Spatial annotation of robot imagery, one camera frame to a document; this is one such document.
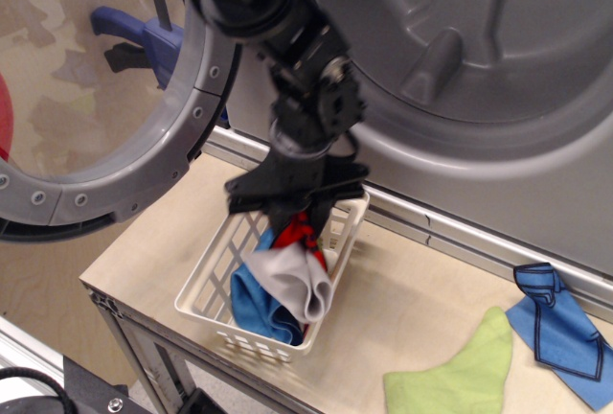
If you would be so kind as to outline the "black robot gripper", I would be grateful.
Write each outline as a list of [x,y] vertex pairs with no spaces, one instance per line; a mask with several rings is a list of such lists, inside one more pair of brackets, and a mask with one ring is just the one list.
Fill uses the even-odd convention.
[[225,184],[232,214],[262,211],[278,237],[308,206],[316,237],[323,232],[338,200],[363,195],[369,168],[354,159],[326,152],[291,157],[272,149],[252,171]]

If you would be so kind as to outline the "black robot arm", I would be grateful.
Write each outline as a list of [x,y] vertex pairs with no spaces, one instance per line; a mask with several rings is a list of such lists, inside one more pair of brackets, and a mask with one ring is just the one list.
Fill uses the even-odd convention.
[[276,233],[304,213],[320,234],[337,201],[363,196],[369,173],[354,153],[330,152],[341,137],[358,145],[350,130],[366,108],[348,43],[315,0],[194,2],[210,25],[269,60],[278,91],[269,152],[254,170],[225,185],[230,213],[261,211]]

